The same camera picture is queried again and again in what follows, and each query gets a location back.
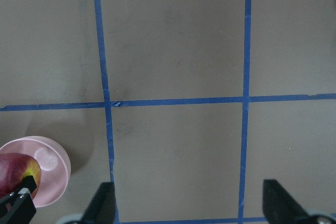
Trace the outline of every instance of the apple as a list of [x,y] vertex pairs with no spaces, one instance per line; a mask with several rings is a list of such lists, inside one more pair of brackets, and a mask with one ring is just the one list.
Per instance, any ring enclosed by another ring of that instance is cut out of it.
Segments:
[[41,182],[41,168],[33,157],[22,153],[0,154],[0,198],[13,192],[26,176],[34,177],[37,188],[31,194],[36,196]]

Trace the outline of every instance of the red apple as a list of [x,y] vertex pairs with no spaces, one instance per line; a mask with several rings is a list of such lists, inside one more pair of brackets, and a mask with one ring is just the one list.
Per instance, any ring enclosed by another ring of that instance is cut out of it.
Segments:
[[26,176],[34,177],[37,188],[31,194],[34,198],[41,181],[41,168],[33,157],[21,153],[0,154],[0,198],[13,192]]

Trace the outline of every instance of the pink cup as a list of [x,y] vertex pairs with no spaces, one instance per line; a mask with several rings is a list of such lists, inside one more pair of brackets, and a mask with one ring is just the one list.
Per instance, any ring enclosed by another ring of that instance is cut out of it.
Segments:
[[65,192],[71,173],[66,151],[54,140],[27,136],[8,142],[0,153],[23,153],[34,157],[41,167],[41,183],[33,199],[35,207],[56,202]]

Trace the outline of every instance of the blue tape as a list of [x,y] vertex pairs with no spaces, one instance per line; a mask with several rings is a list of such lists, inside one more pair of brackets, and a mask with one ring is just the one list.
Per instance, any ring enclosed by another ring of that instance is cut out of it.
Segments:
[[114,147],[113,147],[112,112],[111,112],[111,106],[110,106],[111,100],[110,100],[109,82],[108,82],[107,69],[106,69],[103,19],[102,19],[100,0],[94,0],[94,11],[96,12],[100,72],[101,72],[101,81],[102,81],[103,94],[104,94],[106,133],[107,133],[109,160],[110,160],[109,162],[110,163],[110,179],[111,181],[114,181],[114,178],[113,178]]
[[111,106],[112,107],[159,106],[159,105],[180,105],[180,104],[204,104],[204,103],[233,103],[242,101],[243,97],[163,99],[163,100],[114,101],[111,102]]
[[249,104],[249,83],[250,83],[250,44],[251,44],[251,0],[245,0],[243,116],[241,121],[242,146],[240,149],[238,224],[243,224],[244,222],[248,104]]
[[250,102],[280,102],[280,101],[305,101],[305,100],[328,100],[336,99],[336,93],[329,94],[290,94],[290,95],[269,95],[250,97]]
[[93,109],[93,108],[104,108],[104,103],[79,102],[79,103],[8,105],[3,108],[0,108],[0,111],[69,110],[69,109]]
[[263,222],[263,221],[266,221],[265,217],[244,218],[244,222]]
[[205,219],[205,220],[162,220],[144,222],[123,222],[122,224],[215,224],[215,223],[236,223],[237,218],[228,219]]

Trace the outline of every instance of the grid line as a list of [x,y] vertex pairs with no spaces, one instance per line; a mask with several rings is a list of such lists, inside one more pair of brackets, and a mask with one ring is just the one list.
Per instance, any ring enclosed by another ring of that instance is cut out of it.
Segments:
[[242,145],[240,148],[240,176],[238,196],[238,224],[243,224],[245,177],[247,156],[247,129],[248,129],[248,105],[250,84],[250,44],[251,44],[251,0],[245,0],[245,31],[244,31],[244,82],[243,82],[243,116],[241,127]]
[[[287,94],[287,95],[261,95],[249,97],[249,103],[253,102],[290,102],[310,100],[335,100],[336,93],[327,94]],[[128,106],[161,106],[161,105],[188,105],[188,104],[219,104],[242,103],[243,97],[210,97],[210,98],[185,98],[185,99],[153,99],[153,100],[129,100],[112,101],[112,107]],[[0,112],[6,111],[30,111],[30,110],[70,110],[70,109],[96,109],[105,108],[104,102],[75,102],[75,103],[45,103],[45,104],[21,104],[7,105],[0,108]]]
[[[105,108],[105,117],[106,117],[106,137],[107,137],[107,146],[108,146],[108,153],[109,153],[110,180],[114,182],[114,175],[113,175],[114,146],[113,146],[112,110],[111,110],[109,82],[108,82],[108,76],[107,76],[101,0],[94,0],[94,11],[95,11],[95,16],[96,16],[101,82],[102,82],[102,88],[103,88],[103,94],[104,94],[104,108]],[[115,204],[115,217],[114,217],[113,223],[119,224],[119,212],[118,212],[117,204]]]
[[139,221],[123,222],[122,224],[216,224],[216,223],[236,223],[237,218],[226,219],[204,219],[204,220],[160,220],[160,221]]

